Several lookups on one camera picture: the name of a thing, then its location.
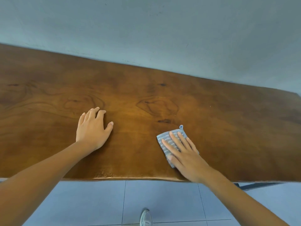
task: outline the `foot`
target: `foot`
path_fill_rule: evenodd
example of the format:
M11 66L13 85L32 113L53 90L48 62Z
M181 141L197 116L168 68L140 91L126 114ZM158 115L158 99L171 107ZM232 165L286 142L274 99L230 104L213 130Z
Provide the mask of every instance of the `foot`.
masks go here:
M151 217L151 213L148 209L145 209L141 214L140 226L152 226L152 225L153 225L153 219Z

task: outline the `brown wooden surface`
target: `brown wooden surface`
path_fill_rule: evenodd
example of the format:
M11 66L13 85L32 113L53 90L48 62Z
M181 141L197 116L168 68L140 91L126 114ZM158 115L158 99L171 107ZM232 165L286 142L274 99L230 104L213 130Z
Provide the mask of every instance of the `brown wooden surface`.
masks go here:
M7 45L0 75L0 178L72 144L80 115L99 106L113 132L65 179L185 180L156 140L183 124L232 181L301 181L297 94Z

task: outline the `person's left arm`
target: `person's left arm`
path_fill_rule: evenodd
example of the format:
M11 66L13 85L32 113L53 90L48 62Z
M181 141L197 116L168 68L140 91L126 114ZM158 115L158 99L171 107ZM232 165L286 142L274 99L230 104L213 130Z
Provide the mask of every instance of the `person's left arm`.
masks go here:
M100 110L95 117L98 110L99 107L81 115L75 143L0 183L0 225L24 224L63 176L105 143L113 122L104 129L105 111Z

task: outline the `person's right arm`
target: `person's right arm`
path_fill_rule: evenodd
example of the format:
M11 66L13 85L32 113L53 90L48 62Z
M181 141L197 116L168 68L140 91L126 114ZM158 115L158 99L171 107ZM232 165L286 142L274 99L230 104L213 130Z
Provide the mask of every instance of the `person's right arm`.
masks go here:
M185 139L178 132L181 140L179 141L173 133L170 132L169 134L181 151L177 151L166 141L162 140L162 143L174 155L168 156L171 163L190 181L207 186L241 225L288 225L262 204L235 186L220 172L210 167L198 154L195 145L189 138Z

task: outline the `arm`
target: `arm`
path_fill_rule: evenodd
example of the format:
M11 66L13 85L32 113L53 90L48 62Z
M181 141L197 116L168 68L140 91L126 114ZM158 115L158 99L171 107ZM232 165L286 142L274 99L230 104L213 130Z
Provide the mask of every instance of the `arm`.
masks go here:
M95 118L98 110L81 115L74 144L0 183L0 225L22 225L78 161L105 143L113 122L104 130L105 111Z
M187 179L207 186L241 225L287 225L274 213L235 186L225 176L210 167L198 155L195 145L189 138L185 139L178 132L181 140L179 141L173 133L169 134L181 152L162 140L162 143L174 155L169 155L168 159Z

